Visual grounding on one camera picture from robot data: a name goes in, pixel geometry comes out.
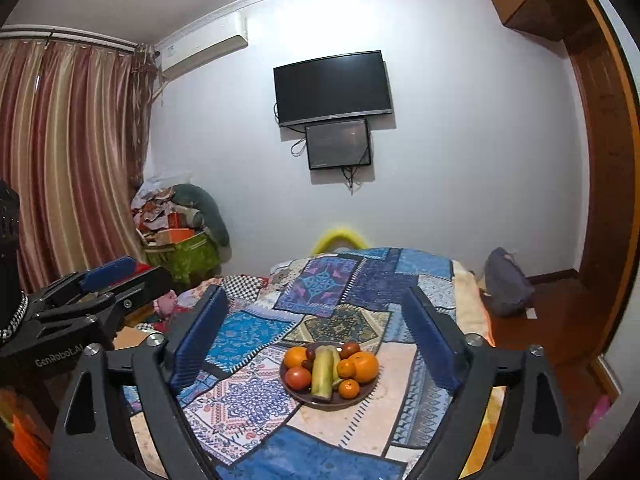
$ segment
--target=pink object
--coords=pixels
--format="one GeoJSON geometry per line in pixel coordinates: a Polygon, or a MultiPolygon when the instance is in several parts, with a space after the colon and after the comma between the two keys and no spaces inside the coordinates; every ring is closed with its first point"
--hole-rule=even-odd
{"type": "Polygon", "coordinates": [[[167,333],[171,328],[171,322],[172,322],[173,316],[175,316],[176,314],[180,314],[181,312],[190,312],[191,310],[192,308],[184,308],[183,306],[176,306],[174,308],[173,313],[171,314],[172,316],[171,319],[163,319],[162,321],[156,321],[155,323],[152,323],[151,326],[154,328],[154,330],[158,330],[158,332],[167,333]]]}
{"type": "Polygon", "coordinates": [[[602,397],[600,397],[600,399],[596,403],[596,407],[593,409],[593,413],[591,413],[591,416],[589,417],[587,428],[589,430],[593,428],[598,423],[598,421],[604,416],[604,414],[609,411],[610,407],[611,407],[611,402],[609,400],[609,397],[607,397],[606,395],[603,395],[602,397]]]}
{"type": "Polygon", "coordinates": [[[160,296],[160,298],[154,300],[154,310],[156,311],[156,314],[158,314],[162,319],[171,317],[175,308],[178,306],[175,302],[177,298],[178,296],[176,293],[170,290],[164,296],[160,296]]]}

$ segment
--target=pile of clothes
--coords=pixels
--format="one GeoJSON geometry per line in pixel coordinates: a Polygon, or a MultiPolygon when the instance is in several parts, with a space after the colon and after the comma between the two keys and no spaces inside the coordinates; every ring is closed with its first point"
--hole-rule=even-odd
{"type": "Polygon", "coordinates": [[[141,187],[131,202],[138,233],[146,246],[175,244],[201,231],[221,247],[229,234],[215,200],[198,186],[141,187]]]}

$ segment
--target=wooden floor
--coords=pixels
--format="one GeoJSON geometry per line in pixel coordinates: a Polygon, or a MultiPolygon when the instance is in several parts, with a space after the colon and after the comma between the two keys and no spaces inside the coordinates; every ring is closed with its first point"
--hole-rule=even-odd
{"type": "Polygon", "coordinates": [[[492,316],[495,343],[513,350],[523,350],[532,343],[545,348],[564,395],[568,423],[577,444],[587,432],[587,421],[596,402],[605,394],[587,364],[607,313],[577,279],[537,285],[532,306],[537,319],[527,319],[525,314],[492,316]]]}

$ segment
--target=green basket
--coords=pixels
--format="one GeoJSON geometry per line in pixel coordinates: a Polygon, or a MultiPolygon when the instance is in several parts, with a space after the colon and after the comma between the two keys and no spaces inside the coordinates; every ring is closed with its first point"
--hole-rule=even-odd
{"type": "Polygon", "coordinates": [[[184,288],[214,276],[220,264],[218,248],[204,232],[177,244],[145,248],[145,253],[149,265],[168,269],[184,288]]]}

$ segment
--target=curtain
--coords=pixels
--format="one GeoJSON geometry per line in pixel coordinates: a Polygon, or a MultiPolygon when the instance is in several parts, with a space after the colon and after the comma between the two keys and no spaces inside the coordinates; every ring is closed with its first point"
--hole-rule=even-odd
{"type": "Polygon", "coordinates": [[[131,76],[127,99],[127,123],[121,139],[124,149],[123,160],[127,168],[129,201],[142,186],[142,171],[145,167],[146,151],[149,145],[149,119],[151,117],[151,97],[154,81],[158,76],[156,55],[152,47],[139,45],[131,59],[131,76]]]}
{"type": "MultiPolygon", "coordinates": [[[[27,291],[124,254],[142,259],[127,176],[144,163],[133,168],[126,145],[131,67],[132,55],[106,48],[0,41],[0,176],[20,194],[27,291]]],[[[138,150],[147,136],[136,131],[138,150]]]]}

